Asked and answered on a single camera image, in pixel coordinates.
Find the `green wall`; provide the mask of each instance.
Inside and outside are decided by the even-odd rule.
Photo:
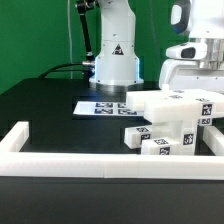
[[[73,58],[85,59],[79,16],[71,0]],[[169,46],[184,41],[169,25],[175,0],[129,0],[136,14],[135,51],[141,59],[141,75],[158,81]],[[100,51],[100,10],[87,14],[93,51]],[[69,62],[67,0],[1,0],[0,93],[25,78],[38,77],[47,69]],[[70,78],[69,73],[51,77]],[[82,78],[75,73],[74,78]]]

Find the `table surface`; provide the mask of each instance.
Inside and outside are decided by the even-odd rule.
[[[82,80],[23,80],[0,96],[0,136],[28,120],[25,152],[139,153],[123,143],[124,128],[148,122],[73,115],[87,100],[124,102],[125,94]],[[223,181],[0,177],[0,223],[221,224],[223,196]]]

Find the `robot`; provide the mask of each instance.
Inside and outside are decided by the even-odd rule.
[[[203,88],[224,93],[224,1],[179,0],[171,13],[173,30],[189,41],[166,51],[159,86]]]
[[[135,55],[135,15],[128,0],[82,0],[76,8],[80,14],[86,43],[87,60],[94,60],[83,15],[95,6],[101,10],[101,52],[95,58],[95,74],[90,77],[90,87],[123,92],[141,89],[139,58]]]

